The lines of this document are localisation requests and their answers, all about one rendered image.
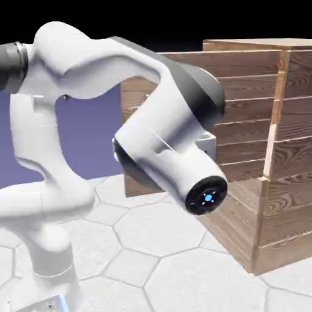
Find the small wooden cabinet door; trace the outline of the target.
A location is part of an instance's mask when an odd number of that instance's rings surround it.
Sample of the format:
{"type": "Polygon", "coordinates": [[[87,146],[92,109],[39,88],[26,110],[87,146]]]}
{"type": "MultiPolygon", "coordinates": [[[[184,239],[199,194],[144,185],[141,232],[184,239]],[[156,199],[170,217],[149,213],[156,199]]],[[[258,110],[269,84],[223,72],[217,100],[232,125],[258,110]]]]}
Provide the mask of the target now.
{"type": "Polygon", "coordinates": [[[223,203],[214,212],[198,217],[248,273],[255,273],[261,204],[267,182],[264,177],[230,182],[223,203]]]}

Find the large wooden cabinet door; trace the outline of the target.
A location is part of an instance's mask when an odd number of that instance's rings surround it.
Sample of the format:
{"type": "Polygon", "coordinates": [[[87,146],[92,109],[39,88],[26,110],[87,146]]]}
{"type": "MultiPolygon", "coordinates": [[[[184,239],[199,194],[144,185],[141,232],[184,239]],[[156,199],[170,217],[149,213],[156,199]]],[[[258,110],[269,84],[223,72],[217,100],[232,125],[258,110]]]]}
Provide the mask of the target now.
{"type": "Polygon", "coordinates": [[[166,52],[207,70],[222,83],[225,114],[211,132],[216,160],[229,181],[262,175],[277,81],[279,51],[166,52]]]}

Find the wooden plank cabinet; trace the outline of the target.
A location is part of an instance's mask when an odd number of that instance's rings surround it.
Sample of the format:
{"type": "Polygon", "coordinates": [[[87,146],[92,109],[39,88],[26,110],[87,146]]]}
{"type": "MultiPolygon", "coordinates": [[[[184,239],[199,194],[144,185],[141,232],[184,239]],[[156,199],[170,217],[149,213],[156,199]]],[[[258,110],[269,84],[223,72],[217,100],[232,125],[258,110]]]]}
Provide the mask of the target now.
{"type": "Polygon", "coordinates": [[[279,51],[255,275],[312,257],[312,39],[204,40],[198,52],[279,51]]]}

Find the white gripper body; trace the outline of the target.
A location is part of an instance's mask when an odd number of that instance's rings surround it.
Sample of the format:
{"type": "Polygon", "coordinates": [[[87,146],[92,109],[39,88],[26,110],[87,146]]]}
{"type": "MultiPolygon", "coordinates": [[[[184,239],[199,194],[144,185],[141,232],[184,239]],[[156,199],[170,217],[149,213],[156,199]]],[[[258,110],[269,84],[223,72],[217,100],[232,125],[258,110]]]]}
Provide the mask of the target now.
{"type": "Polygon", "coordinates": [[[216,137],[212,133],[205,131],[196,141],[196,145],[211,159],[216,160],[216,137]]]}

